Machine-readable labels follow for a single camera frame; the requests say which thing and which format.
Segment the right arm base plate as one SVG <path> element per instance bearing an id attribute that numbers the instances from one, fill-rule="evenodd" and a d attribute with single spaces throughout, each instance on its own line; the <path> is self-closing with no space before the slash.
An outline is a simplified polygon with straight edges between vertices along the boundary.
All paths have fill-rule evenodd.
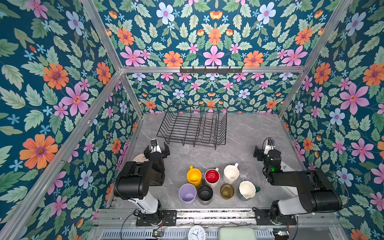
<path id="1" fill-rule="evenodd" d="M 279 215 L 279 212 L 252 208 L 255 214 L 256 223 L 259 226 L 296 226 L 298 224 L 295 215 Z"/>

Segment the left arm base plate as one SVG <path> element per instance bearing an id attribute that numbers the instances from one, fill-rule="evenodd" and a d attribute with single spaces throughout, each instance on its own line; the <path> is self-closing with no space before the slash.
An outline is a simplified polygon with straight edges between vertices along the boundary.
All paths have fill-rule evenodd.
<path id="1" fill-rule="evenodd" d="M 137 227 L 175 226 L 177 221 L 176 210 L 160 210 L 154 214 L 140 214 L 137 217 Z"/>

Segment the black mug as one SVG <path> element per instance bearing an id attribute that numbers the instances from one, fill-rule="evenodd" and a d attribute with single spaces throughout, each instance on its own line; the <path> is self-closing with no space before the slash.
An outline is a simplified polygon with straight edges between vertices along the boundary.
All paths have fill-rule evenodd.
<path id="1" fill-rule="evenodd" d="M 208 202 L 212 199 L 214 192 L 210 186 L 201 185 L 197 190 L 197 195 L 201 201 Z"/>

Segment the yellow mug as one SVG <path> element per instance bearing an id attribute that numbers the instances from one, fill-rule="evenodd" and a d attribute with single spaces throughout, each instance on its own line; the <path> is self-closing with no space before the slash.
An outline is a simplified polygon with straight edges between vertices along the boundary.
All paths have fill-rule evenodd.
<path id="1" fill-rule="evenodd" d="M 199 188 L 202 184 L 202 172 L 199 169 L 190 166 L 187 173 L 187 180 L 189 184 L 192 184 L 195 188 Z"/>

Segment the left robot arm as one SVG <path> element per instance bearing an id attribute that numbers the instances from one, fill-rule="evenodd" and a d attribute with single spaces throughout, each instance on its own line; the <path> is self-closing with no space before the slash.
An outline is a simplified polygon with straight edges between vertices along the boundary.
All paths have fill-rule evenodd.
<path id="1" fill-rule="evenodd" d="M 169 146 L 160 148 L 156 141 L 144 150 L 144 162 L 126 162 L 114 185 L 114 196 L 135 204 L 141 214 L 162 220 L 161 203 L 149 192 L 150 186 L 161 187 L 165 181 L 164 159 L 170 155 Z"/>

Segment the lavender plastic cup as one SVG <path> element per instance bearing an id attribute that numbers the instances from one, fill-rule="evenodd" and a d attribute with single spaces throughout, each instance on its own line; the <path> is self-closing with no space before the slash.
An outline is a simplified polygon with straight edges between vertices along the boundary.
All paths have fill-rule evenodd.
<path id="1" fill-rule="evenodd" d="M 179 189 L 179 198 L 185 204 L 191 205 L 197 196 L 197 189 L 192 184 L 184 184 Z"/>

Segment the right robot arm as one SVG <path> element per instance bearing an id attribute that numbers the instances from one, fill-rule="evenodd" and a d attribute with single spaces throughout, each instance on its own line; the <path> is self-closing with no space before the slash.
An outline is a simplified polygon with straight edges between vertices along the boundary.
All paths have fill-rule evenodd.
<path id="1" fill-rule="evenodd" d="M 272 223 L 280 224 L 294 215 L 333 213 L 343 208 L 341 197 L 322 171 L 284 172 L 281 152 L 273 147 L 255 147 L 254 158 L 262 162 L 263 175 L 272 186 L 292 187 L 296 196 L 274 201 L 269 210 Z"/>

